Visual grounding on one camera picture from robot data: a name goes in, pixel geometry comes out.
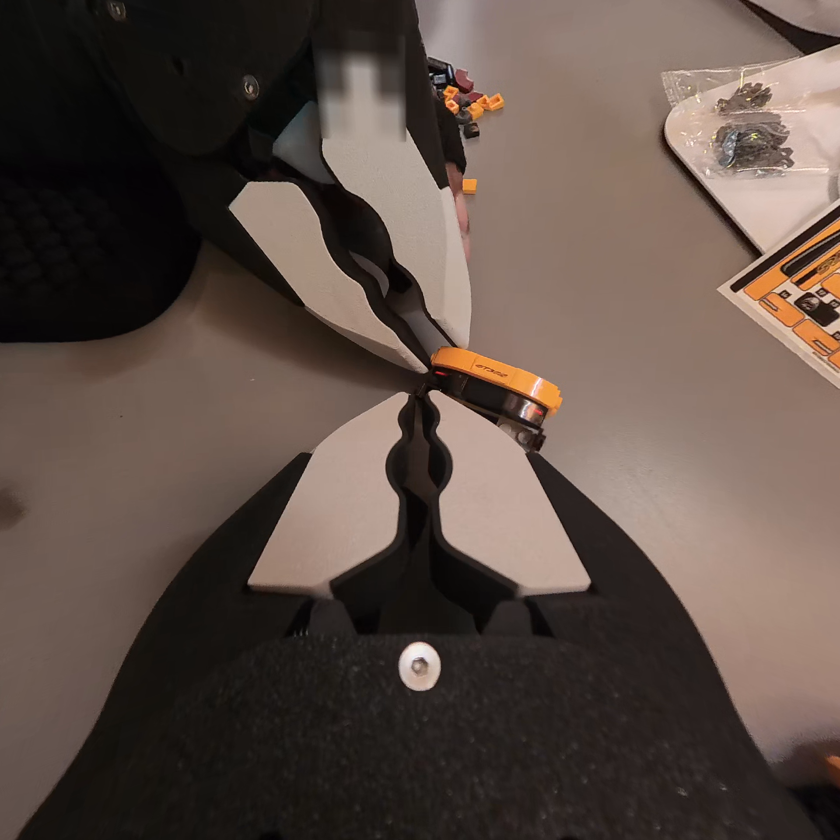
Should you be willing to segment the person's left hand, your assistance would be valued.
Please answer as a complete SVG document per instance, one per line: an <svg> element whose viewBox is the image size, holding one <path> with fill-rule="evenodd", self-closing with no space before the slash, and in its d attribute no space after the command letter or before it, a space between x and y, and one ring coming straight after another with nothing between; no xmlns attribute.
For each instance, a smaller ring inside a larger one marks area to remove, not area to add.
<svg viewBox="0 0 840 840"><path fill-rule="evenodd" d="M446 162L446 172L448 176L448 185L453 193L455 200L455 210L458 220L458 231L460 234L461 244L465 252L465 258L469 261L470 258L470 224L469 212L466 204L466 196L464 192L464 177L463 172L458 168L457 164L451 161Z"/></svg>

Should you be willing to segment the pile of loose lego pieces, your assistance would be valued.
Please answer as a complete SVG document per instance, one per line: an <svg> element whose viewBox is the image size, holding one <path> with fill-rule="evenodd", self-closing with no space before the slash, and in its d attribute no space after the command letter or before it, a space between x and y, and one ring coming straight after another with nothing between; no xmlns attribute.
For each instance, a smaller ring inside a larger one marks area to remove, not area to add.
<svg viewBox="0 0 840 840"><path fill-rule="evenodd" d="M500 93L482 92L469 71L451 62L429 56L426 59L427 75L436 102L451 114L458 125L463 140L476 140L480 136L479 120L487 113L505 107Z"/></svg>

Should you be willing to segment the orange and black sticker sheet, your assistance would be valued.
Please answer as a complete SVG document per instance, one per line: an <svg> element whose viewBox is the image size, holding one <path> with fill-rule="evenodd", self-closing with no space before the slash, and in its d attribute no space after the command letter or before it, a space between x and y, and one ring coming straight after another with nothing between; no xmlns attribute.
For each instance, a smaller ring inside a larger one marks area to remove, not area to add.
<svg viewBox="0 0 840 840"><path fill-rule="evenodd" d="M839 202L718 292L839 386Z"/></svg>

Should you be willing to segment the white board with dark edge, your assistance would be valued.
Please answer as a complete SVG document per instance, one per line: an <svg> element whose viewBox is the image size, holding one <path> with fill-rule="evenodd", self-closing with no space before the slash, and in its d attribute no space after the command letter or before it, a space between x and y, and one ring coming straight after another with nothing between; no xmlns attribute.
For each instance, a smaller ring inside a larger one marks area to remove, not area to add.
<svg viewBox="0 0 840 840"><path fill-rule="evenodd" d="M742 1L803 55L839 44L838 1Z"/></svg>

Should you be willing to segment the white rounded board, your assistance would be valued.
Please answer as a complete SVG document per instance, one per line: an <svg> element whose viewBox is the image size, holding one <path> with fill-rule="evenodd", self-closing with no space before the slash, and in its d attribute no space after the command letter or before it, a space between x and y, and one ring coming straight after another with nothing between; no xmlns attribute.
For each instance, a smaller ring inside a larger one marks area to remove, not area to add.
<svg viewBox="0 0 840 840"><path fill-rule="evenodd" d="M838 77L839 164L839 46L812 55L778 61L789 60L796 62L799 67L808 70L828 70ZM750 177L743 181L737 178L707 179L695 174L676 152L671 148L670 150L760 251L767 251L776 246L838 201L838 168L823 176Z"/></svg>

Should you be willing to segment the orange lego bumper assembly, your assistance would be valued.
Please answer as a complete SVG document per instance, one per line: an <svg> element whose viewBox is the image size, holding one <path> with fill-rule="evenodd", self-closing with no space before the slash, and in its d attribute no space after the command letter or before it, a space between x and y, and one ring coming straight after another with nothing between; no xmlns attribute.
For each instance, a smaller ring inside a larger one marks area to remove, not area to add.
<svg viewBox="0 0 840 840"><path fill-rule="evenodd" d="M431 358L423 393L440 392L484 417L528 453L545 441L543 425L562 404L550 381L480 353L443 346Z"/></svg>

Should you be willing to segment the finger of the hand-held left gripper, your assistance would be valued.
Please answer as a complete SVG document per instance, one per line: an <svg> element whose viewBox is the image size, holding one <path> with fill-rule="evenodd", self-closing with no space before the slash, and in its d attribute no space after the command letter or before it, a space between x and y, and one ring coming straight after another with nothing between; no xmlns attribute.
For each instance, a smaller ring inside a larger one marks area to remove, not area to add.
<svg viewBox="0 0 840 840"><path fill-rule="evenodd" d="M384 360L427 372L428 353L389 311L378 279L341 245L314 188L298 181L248 182L229 210L308 312Z"/></svg>
<svg viewBox="0 0 840 840"><path fill-rule="evenodd" d="M405 107L303 107L272 153L321 197L339 241L379 281L385 305L425 350L465 349L471 287L436 108L420 137Z"/></svg>

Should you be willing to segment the clear bag of black parts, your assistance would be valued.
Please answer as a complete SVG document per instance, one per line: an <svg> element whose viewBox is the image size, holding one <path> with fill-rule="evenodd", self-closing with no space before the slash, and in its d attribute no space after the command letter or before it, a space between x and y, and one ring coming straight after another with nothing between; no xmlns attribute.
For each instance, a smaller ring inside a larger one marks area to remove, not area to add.
<svg viewBox="0 0 840 840"><path fill-rule="evenodd" d="M777 61L666 70L665 137L697 175L746 180L838 168L838 77Z"/></svg>

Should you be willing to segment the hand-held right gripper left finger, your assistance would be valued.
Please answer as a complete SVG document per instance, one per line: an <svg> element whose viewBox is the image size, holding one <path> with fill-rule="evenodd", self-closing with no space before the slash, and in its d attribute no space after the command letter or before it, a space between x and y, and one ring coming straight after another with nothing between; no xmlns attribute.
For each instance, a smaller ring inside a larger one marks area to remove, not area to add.
<svg viewBox="0 0 840 840"><path fill-rule="evenodd" d="M317 599L393 593L410 553L406 479L414 424L415 397L399 392L316 447L248 586Z"/></svg>

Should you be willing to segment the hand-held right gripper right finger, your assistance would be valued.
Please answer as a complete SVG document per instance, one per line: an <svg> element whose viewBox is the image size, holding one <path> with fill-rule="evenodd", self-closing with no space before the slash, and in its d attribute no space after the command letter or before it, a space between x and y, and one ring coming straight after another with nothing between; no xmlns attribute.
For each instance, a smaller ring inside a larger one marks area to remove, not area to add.
<svg viewBox="0 0 840 840"><path fill-rule="evenodd" d="M446 546L509 581L515 595L588 590L591 578L524 449L449 396L430 392L428 401L451 461L438 501Z"/></svg>

